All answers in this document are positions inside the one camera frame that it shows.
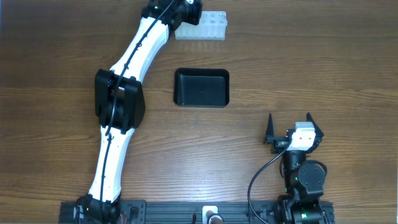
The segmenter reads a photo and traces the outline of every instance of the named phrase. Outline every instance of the white plastic cap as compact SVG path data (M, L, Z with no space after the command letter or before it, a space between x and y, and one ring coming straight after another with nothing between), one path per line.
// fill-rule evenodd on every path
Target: white plastic cap
M199 25L181 23L175 31L176 40L225 40L228 25L226 13L221 11L203 11Z

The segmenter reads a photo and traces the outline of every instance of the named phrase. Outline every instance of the wooden table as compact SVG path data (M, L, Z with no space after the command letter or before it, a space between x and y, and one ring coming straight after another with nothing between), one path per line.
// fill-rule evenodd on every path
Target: wooden table
M226 11L226 41L162 47L144 80L146 114L129 145L122 198L246 201L274 157L268 113L284 134L310 111L325 133L311 154L329 168L322 200L338 223L395 223L398 1L203 0ZM134 37L147 0L2 2L0 222L57 222L87 193L100 126L94 76ZM179 67L225 68L229 105L173 102ZM254 200L284 194L278 165Z

